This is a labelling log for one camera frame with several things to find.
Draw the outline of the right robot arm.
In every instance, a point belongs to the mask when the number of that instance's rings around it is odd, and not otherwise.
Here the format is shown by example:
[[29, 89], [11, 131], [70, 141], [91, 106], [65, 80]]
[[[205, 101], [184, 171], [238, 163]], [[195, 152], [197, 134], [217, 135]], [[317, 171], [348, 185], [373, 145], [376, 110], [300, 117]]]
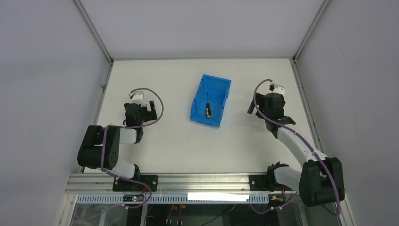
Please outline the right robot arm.
[[254, 179], [255, 185], [265, 191], [288, 187], [297, 191], [308, 207], [343, 201], [345, 191], [341, 161], [336, 157], [327, 157], [306, 141], [296, 122], [284, 114], [285, 103], [282, 94], [255, 93], [248, 114], [256, 111], [256, 116], [264, 119], [267, 130], [288, 148], [301, 165], [301, 170], [278, 162], [269, 166], [260, 179]]

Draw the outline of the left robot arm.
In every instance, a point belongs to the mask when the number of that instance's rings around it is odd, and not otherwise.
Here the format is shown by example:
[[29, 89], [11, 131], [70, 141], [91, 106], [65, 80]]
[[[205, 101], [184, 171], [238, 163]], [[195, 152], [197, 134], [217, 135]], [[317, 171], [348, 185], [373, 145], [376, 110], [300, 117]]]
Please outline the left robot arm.
[[158, 119], [154, 101], [147, 104], [125, 103], [125, 121], [121, 126], [90, 125], [80, 146], [77, 161], [85, 168], [100, 169], [116, 177], [141, 181], [136, 164], [119, 158], [121, 144], [138, 144], [144, 135], [145, 122]]

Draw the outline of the black yellow screwdriver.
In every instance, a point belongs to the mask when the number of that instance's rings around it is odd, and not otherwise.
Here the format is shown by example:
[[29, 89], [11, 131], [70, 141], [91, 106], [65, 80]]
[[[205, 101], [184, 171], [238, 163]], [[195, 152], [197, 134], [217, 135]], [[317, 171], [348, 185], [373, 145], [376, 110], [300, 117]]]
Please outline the black yellow screwdriver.
[[207, 102], [206, 102], [206, 117], [209, 119], [211, 118], [211, 107], [209, 101], [209, 94], [207, 93]]

